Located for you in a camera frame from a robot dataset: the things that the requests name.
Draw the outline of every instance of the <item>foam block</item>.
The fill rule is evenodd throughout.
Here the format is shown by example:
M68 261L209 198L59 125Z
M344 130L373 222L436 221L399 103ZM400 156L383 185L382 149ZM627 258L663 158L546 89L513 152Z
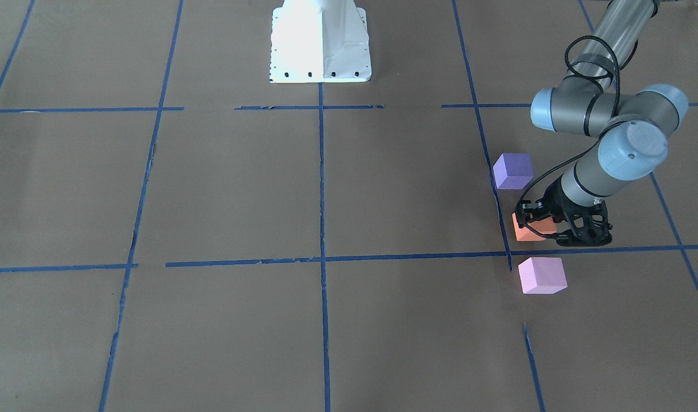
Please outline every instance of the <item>foam block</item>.
M511 226L514 227L514 236L517 237L517 241L519 242L537 242L540 240L545 240L544 237L535 235L526 227L520 228L517 224L517 217L514 213L511 214ZM558 228L555 226L553 218L532 222L530 223L530 226L534 227L537 232L544 233L546 235L552 235L553 233L558 232Z
M523 189L532 177L532 159L527 153L503 153L494 164L498 189Z
M568 287L563 260L558 257L531 257L519 265L519 279L525 294L552 295Z

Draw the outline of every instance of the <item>orange cube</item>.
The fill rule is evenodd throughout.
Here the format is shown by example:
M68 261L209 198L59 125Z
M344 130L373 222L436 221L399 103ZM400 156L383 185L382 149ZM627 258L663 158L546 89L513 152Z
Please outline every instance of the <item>orange cube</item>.
M511 214L511 224L512 227L514 227L514 236L517 237L517 241L519 242L537 242L539 240L545 240L544 237L539 237L538 235L535 235L534 233L530 232L530 229L527 229L526 227L522 227L520 229L519 224L517 224L517 217L514 213ZM537 232L544 233L546 235L552 235L553 233L558 232L558 228L555 226L553 218L547 218L542 221L532 222L529 225L534 227L534 229L537 230Z

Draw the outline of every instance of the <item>purple cube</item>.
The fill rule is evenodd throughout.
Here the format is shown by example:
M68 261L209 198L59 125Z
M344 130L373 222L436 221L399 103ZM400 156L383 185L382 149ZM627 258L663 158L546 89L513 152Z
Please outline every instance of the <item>purple cube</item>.
M563 260L558 257L531 257L519 265L519 279L525 294L552 295L568 287Z
M524 189L532 177L532 159L527 153L503 153L494 164L498 189Z

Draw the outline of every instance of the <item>blue joint cap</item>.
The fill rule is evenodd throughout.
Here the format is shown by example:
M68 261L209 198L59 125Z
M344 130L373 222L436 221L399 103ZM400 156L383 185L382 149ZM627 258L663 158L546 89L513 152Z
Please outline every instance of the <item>blue joint cap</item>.
M532 99L530 119L538 128L556 131L553 125L553 89L542 89Z
M643 92L662 94L677 109L679 124L682 124L682 119L684 119L684 115L687 114L687 109L689 109L689 101L687 101L687 96L684 92L671 84L652 84L652 86L645 88L640 93Z
M655 125L640 120L611 129L598 145L598 162L618 180L637 180L667 157L667 136Z

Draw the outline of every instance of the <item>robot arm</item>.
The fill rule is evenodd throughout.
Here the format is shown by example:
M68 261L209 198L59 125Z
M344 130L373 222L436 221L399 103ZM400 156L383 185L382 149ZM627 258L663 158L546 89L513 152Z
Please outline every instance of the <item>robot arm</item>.
M639 34L657 14L660 0L613 0L593 36L583 36L566 50L569 69L560 85L537 93L530 117L538 128L597 136L597 145L576 161L535 203L522 193L516 209L519 227L528 227L563 246L606 245L611 242L605 198L652 172L667 156L667 138L680 125L689 103L682 91L667 84L647 87L636 96L621 96L618 58L634 52ZM589 40L572 62L572 46ZM615 93L606 89L615 85ZM544 235L530 222L552 218L569 229Z

